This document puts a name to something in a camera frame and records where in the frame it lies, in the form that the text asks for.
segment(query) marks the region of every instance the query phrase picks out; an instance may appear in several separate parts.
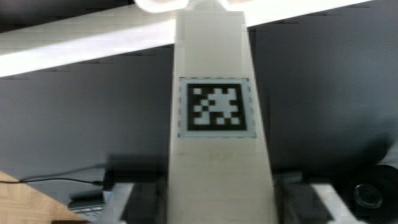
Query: wooden surface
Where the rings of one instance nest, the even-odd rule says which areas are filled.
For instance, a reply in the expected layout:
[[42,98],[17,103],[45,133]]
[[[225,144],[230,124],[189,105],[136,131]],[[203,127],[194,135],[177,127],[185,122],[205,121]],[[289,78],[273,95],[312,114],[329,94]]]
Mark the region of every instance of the wooden surface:
[[[17,181],[4,172],[0,180]],[[50,224],[56,220],[79,221],[82,218],[29,185],[0,184],[0,223]]]

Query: dark gray wall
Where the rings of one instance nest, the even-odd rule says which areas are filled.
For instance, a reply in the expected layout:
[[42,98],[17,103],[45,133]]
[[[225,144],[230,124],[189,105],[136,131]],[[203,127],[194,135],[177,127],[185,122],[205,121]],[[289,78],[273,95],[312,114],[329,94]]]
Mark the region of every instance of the dark gray wall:
[[376,1],[257,28],[278,169],[297,167],[317,175],[347,172],[395,133],[397,10],[397,1]]
[[[276,171],[345,173],[395,136],[397,10],[383,0],[251,29]],[[166,168],[171,73],[164,47],[0,80],[0,170],[97,180],[107,166]],[[98,189],[33,186],[65,203]]]

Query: black and white pattern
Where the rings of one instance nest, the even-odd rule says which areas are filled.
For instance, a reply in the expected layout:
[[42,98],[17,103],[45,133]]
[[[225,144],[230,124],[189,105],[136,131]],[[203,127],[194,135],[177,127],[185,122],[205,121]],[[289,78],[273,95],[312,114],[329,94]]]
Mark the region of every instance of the black and white pattern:
[[253,137],[248,79],[182,79],[182,137]]
[[189,84],[189,130],[246,130],[241,84]]

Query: black cable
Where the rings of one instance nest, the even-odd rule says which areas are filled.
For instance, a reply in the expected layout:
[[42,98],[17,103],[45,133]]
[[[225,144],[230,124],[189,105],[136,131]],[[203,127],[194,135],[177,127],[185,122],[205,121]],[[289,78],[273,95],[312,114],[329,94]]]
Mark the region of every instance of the black cable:
[[93,184],[95,186],[104,186],[102,181],[86,181],[72,178],[47,178],[47,179],[38,179],[38,180],[20,180],[20,181],[0,181],[0,184],[27,184],[34,182],[45,182],[45,181],[54,181],[54,180],[63,180],[63,181],[74,181],[84,184]]

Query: white plastic column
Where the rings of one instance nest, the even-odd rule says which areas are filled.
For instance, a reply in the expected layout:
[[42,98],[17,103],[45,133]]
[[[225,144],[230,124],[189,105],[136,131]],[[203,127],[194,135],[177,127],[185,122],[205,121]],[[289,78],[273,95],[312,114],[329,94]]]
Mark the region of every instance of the white plastic column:
[[[182,136],[187,78],[249,80],[257,137]],[[278,223],[244,13],[205,5],[178,14],[168,223]]]

